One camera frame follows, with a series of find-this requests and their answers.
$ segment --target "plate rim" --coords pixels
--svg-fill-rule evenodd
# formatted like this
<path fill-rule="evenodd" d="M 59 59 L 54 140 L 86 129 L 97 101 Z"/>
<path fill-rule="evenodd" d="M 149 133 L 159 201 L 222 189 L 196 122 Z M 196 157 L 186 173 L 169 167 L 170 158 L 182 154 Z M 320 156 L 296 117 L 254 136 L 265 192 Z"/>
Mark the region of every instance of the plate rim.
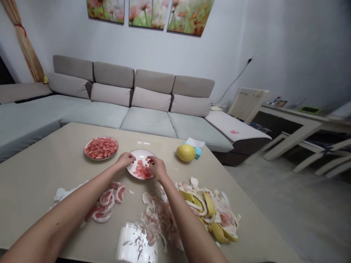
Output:
<path fill-rule="evenodd" d="M 111 139 L 114 139 L 114 140 L 116 141 L 116 143 L 117 143 L 118 148 L 120 147 L 120 144 L 118 143 L 118 141 L 117 141 L 115 138 L 113 138 L 113 137 L 110 137 L 110 136 L 99 136 L 99 137 L 96 137 L 96 138 L 93 138 L 93 139 L 97 139 L 97 138 L 111 138 Z M 86 145 L 84 146 L 84 148 L 83 148 L 83 153 L 84 153 L 84 155 L 85 155 L 86 157 L 88 157 L 90 160 L 93 160 L 93 161 L 104 161 L 104 160 L 107 160 L 107 159 L 111 158 L 112 156 L 114 156 L 114 155 L 117 153 L 118 148 L 117 148 L 117 150 L 116 150 L 111 156 L 106 157 L 106 158 L 103 158 L 103 159 L 94 159 L 94 158 L 91 158 L 91 157 L 87 156 L 87 154 L 85 153 L 84 150 L 85 150 L 85 148 L 88 146 L 88 144 L 89 144 L 93 139 L 91 139 L 90 141 L 88 141 L 88 142 L 86 143 Z"/>
<path fill-rule="evenodd" d="M 145 150 L 145 149 L 134 149 L 134 150 L 130 151 L 129 153 L 132 153 L 132 152 L 134 152 L 135 150 Z M 127 172 L 130 174 L 130 176 L 132 176 L 133 178 L 135 178 L 135 179 L 137 179 L 137 180 L 140 180 L 140 181 L 147 181 L 147 180 L 151 180 L 151 179 L 154 179 L 154 178 L 155 178 L 154 175 L 152 175 L 153 177 L 151 177 L 151 178 L 149 178 L 149 179 L 140 179 L 140 178 L 137 178 L 137 177 L 135 177 L 134 175 L 132 175 L 132 174 L 128 171 L 127 167 L 126 167 L 125 169 L 126 169 Z"/>

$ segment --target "tissue box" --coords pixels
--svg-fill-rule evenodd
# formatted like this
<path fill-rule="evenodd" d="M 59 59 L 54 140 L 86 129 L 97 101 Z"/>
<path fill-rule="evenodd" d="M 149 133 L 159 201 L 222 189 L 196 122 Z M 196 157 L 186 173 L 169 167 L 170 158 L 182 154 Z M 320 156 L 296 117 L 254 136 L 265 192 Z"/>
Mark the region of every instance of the tissue box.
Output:
<path fill-rule="evenodd" d="M 205 146 L 205 142 L 202 141 L 196 141 L 192 138 L 187 139 L 187 141 L 185 142 L 185 144 L 189 144 L 191 146 L 193 146 L 195 148 L 195 152 L 196 152 L 196 156 L 195 159 L 198 160 L 202 154 L 202 150 Z"/>

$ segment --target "sectional sofa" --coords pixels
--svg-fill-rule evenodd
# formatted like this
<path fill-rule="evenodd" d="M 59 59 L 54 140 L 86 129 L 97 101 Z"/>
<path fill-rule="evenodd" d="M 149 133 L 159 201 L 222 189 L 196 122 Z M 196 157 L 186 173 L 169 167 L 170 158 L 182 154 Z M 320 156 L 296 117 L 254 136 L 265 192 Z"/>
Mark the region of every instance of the sectional sofa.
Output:
<path fill-rule="evenodd" d="M 53 56 L 53 64 L 48 86 L 0 86 L 0 98 L 6 98 L 0 99 L 0 162 L 70 122 L 191 137 L 233 166 L 271 140 L 224 112 L 211 111 L 213 80 L 65 56 Z"/>

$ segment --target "hand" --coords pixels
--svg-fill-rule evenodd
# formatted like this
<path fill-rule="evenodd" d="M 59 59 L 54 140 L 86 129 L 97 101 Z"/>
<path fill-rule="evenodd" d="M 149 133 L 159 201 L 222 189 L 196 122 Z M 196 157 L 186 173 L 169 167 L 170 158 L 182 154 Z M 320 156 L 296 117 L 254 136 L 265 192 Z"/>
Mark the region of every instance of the hand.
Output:
<path fill-rule="evenodd" d="M 122 169 L 122 168 L 127 168 L 127 166 L 131 165 L 132 163 L 134 163 L 134 161 L 136 160 L 135 156 L 131 153 L 125 152 L 122 153 L 116 164 Z"/>
<path fill-rule="evenodd" d="M 168 177 L 166 166 L 164 161 L 157 158 L 156 156 L 148 156 L 150 160 L 148 160 L 148 164 L 150 167 L 150 172 L 160 183 L 164 180 L 164 178 Z"/>

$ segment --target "forearm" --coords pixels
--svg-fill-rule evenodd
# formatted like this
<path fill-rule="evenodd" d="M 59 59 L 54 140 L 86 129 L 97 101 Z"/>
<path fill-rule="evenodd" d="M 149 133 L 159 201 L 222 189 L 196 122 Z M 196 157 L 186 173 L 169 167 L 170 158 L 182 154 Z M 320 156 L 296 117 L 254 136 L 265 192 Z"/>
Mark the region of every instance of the forearm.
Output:
<path fill-rule="evenodd" d="M 204 225 L 185 202 L 172 180 L 161 182 L 170 204 L 182 244 L 190 262 L 227 262 Z"/>
<path fill-rule="evenodd" d="M 112 165 L 67 196 L 28 229 L 0 262 L 54 262 L 120 168 Z"/>

